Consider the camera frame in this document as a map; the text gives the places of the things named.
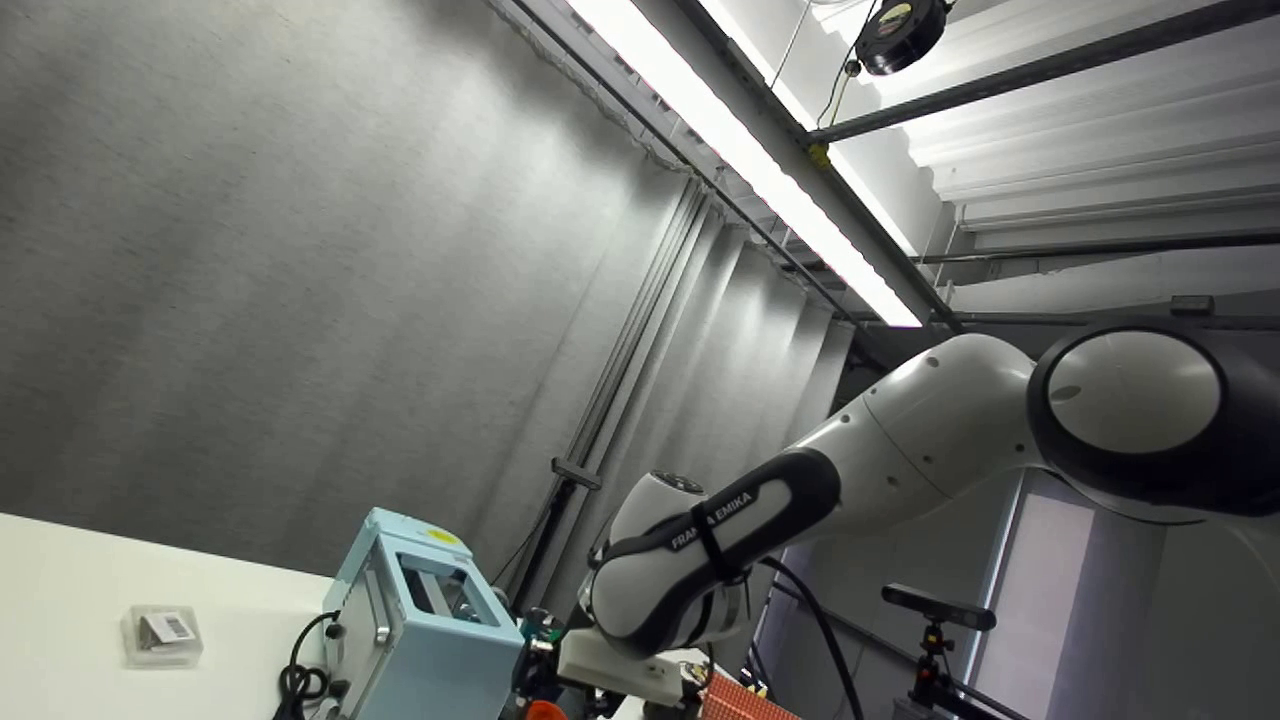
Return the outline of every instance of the control box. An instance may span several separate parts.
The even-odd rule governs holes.
[[[345,720],[497,720],[526,636],[454,534],[372,509],[325,602]]]

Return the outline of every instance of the ceiling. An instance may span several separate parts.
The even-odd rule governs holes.
[[[817,120],[870,0],[704,0],[806,130],[1192,10],[1209,0],[959,0],[934,55],[853,80]],[[959,317],[1164,314],[1173,298],[1212,298],[1219,317],[1280,322],[1278,46],[1280,21],[1257,21],[830,156]]]

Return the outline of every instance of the gray curtain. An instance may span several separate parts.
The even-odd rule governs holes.
[[[709,491],[778,457],[831,406],[853,327],[774,251],[697,201],[689,255],[650,324],[633,386],[594,450],[605,488],[578,509],[545,602],[570,610],[585,550],[605,534],[638,478],[677,472]]]
[[[497,568],[673,229],[590,525],[728,479],[850,332],[685,187],[478,0],[9,0],[0,509],[332,572],[385,505]]]

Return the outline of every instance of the metal frame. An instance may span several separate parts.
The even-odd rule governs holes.
[[[956,255],[912,255],[912,264],[1100,260],[1100,255],[1192,251],[1192,248],[1268,248],[1268,244],[1280,244],[1280,231],[1196,236],[1196,241],[1110,241],[1110,244],[991,248],[991,251],[956,251]]]
[[[1257,25],[1257,21],[1268,21],[1268,16],[1280,16],[1278,0],[1219,0],[1219,6],[1209,6],[1209,10],[1196,10],[1196,14],[1183,14],[1183,16],[1168,16],[1168,21],[1158,21],[1158,25],[1096,41],[1096,46],[1082,46],[1082,47],[1070,47],[1070,54],[1055,54],[1055,55],[1042,55],[1032,63],[1020,63],[1020,70],[1010,70],[1010,71],[997,71],[997,77],[981,77],[971,85],[956,85],[956,88],[944,88],[944,94],[934,94],[934,98],[905,99],[896,109],[881,109],[881,113],[870,113],[870,118],[856,118],[856,120],[844,120],[844,123],[830,123],[830,130],[811,131],[811,141],[817,143],[838,143],[838,141],[870,136],[870,131],[896,130],[896,123],[910,123],[910,120],[924,120],[924,118],[938,118],[938,113],[954,113],[954,109],[964,109],[964,105],[975,105],[975,99],[991,99],[991,98],[1003,98],[1003,94],[1020,94],[1020,88],[1032,88],[1032,85],[1066,80],[1066,77],[1077,77],[1077,71],[1094,71],[1094,70],[1103,70],[1103,63],[1122,63],[1122,62],[1145,55],[1145,54],[1161,54],[1161,47],[1173,47],[1173,46],[1188,46],[1188,41],[1202,41],[1202,37],[1212,37],[1212,32]]]
[[[533,30],[541,32],[541,41],[548,41],[582,77],[594,80],[596,94],[605,94],[622,113],[629,113],[629,120],[638,120],[638,123],[650,131],[650,141],[656,141],[666,154],[673,154],[673,156],[694,174],[694,179],[697,179],[699,187],[709,187],[709,198],[718,198],[751,236],[762,236],[787,272],[797,272],[811,291],[822,291],[822,298],[831,304],[838,322],[853,322],[853,314],[831,298],[831,289],[822,284],[822,279],[806,267],[806,260],[797,260],[797,255],[787,251],[786,241],[778,241],[751,213],[743,213],[743,208],[740,208],[685,149],[677,149],[622,88],[612,88],[612,85],[594,70],[594,62],[590,62],[582,47],[571,47],[571,46],[545,21],[541,10],[533,10],[533,0],[497,0],[497,10],[510,10],[514,21],[533,25]]]
[[[870,241],[864,255],[881,260],[886,267],[893,267],[910,284],[901,291],[912,291],[921,299],[921,307],[927,307],[934,324],[959,327],[956,314],[944,304],[944,298],[938,298],[927,277],[921,267],[912,267],[910,251],[886,231],[875,213],[850,187],[850,179],[831,163],[817,159],[808,130],[797,123],[797,118],[770,88],[774,80],[762,77],[743,62],[743,54],[733,46],[733,37],[722,32],[722,25],[709,16],[709,10],[699,0],[680,0],[680,6],[666,6],[666,14],[680,14],[689,21],[689,30],[699,32],[699,41],[713,47],[713,55],[728,71],[728,80],[751,99],[751,109],[766,118],[766,123],[774,131],[780,131],[780,141],[799,154],[799,159],[787,159],[797,168],[797,177],[817,177],[825,187],[838,192],[831,205],[841,213],[850,213],[856,220],[856,236]]]
[[[1173,322],[1175,327],[1212,327],[1212,332],[1280,332],[1280,317],[1168,317],[1168,314],[964,314],[964,324],[975,332],[1012,332],[1012,327],[1094,327],[1115,322]]]

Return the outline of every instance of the ceiling beam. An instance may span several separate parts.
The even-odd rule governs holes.
[[[733,94],[740,105],[757,113],[757,130],[774,131],[770,154],[806,184],[806,187],[825,187],[817,198],[825,213],[841,226],[850,217],[850,231],[864,241],[864,255],[896,284],[910,291],[934,324],[959,327],[954,307],[938,298],[927,277],[910,260],[910,251],[886,231],[875,213],[850,187],[850,179],[825,159],[825,154],[811,149],[808,130],[797,123],[797,118],[774,98],[770,80],[751,70],[751,62],[733,46],[733,37],[722,32],[722,25],[704,14],[699,0],[641,0],[638,10],[656,16],[677,14],[699,41],[704,54],[722,63],[722,80],[733,88],[718,88],[722,98]]]
[[[1111,241],[1111,244],[1050,244],[1050,248],[1000,248],[1000,251],[954,251],[954,255],[912,255],[912,264],[1023,264],[1023,260],[1103,260],[1103,255],[1145,255],[1145,251],[1192,251],[1192,248],[1268,248],[1280,231],[1254,236],[1188,236],[1188,241]]]
[[[1268,21],[1268,16],[1280,16],[1278,0],[1219,0],[1219,6],[1209,6],[1209,10],[1196,10],[1196,14],[1179,14],[1179,16],[1168,16],[1168,21],[1158,21],[1158,25],[1096,41],[1096,46],[1082,46],[1082,47],[1070,47],[1070,54],[1055,54],[1055,55],[1042,55],[1032,63],[1020,63],[1020,70],[1010,70],[1010,71],[997,71],[997,77],[981,77],[971,85],[956,85],[956,88],[944,88],[944,94],[934,94],[934,98],[917,98],[917,99],[905,99],[905,105],[893,105],[893,109],[881,109],[881,113],[822,130],[822,131],[811,131],[811,141],[817,143],[838,143],[838,141],[870,136],[870,131],[896,130],[896,123],[910,123],[910,120],[921,120],[921,118],[954,113],[954,109],[964,109],[964,105],[975,105],[975,99],[991,99],[991,98],[1003,98],[1003,94],[1020,94],[1020,88],[1032,88],[1032,85],[1062,80],[1062,77],[1094,71],[1094,70],[1122,63],[1122,62],[1134,62],[1134,55],[1145,55],[1145,54],[1161,54],[1161,47],[1173,47],[1173,46],[1183,46],[1183,41],[1202,41],[1202,37],[1212,37],[1212,32],[1257,25],[1257,21]]]
[[[654,118],[641,109],[641,99],[638,99],[641,94],[629,98],[629,94],[622,94],[616,80],[607,80],[607,77],[601,71],[601,55],[590,55],[590,47],[571,41],[571,32],[585,32],[582,25],[570,25],[570,16],[548,14],[548,6],[541,6],[541,0],[497,0],[497,10],[510,14],[510,16],[517,21],[517,30],[535,32],[535,37],[533,37],[535,47],[548,54],[560,70],[570,70],[570,77],[585,80],[585,88],[590,88],[605,109],[612,109],[616,118],[625,118],[629,123],[638,123],[638,131],[644,131],[644,136],[656,143],[656,154],[666,154],[666,156],[673,156],[680,168],[689,168],[694,179],[697,179],[699,187],[709,187],[709,198],[722,201],[751,236],[762,236],[762,241],[770,244],[774,260],[778,260],[786,272],[797,272],[797,277],[831,307],[838,322],[853,322],[853,324],[864,322],[859,314],[853,314],[853,307],[838,298],[838,289],[831,289],[830,279],[822,279],[817,272],[808,272],[806,260],[794,255],[794,244],[780,241],[780,236],[787,236],[787,231],[766,229],[766,220],[762,220],[751,208],[743,208],[743,201],[740,201],[737,192],[725,187],[725,177],[722,177],[722,174],[709,174],[709,163],[697,159],[697,156],[689,154],[689,143],[680,149],[666,130],[656,130],[656,120],[654,120]]]
[[[1050,267],[1032,277],[997,277],[956,284],[956,314],[1145,314],[1168,307],[1173,298],[1257,298],[1280,291],[1280,244],[1257,248],[1183,248],[1145,251],[1077,267]]]

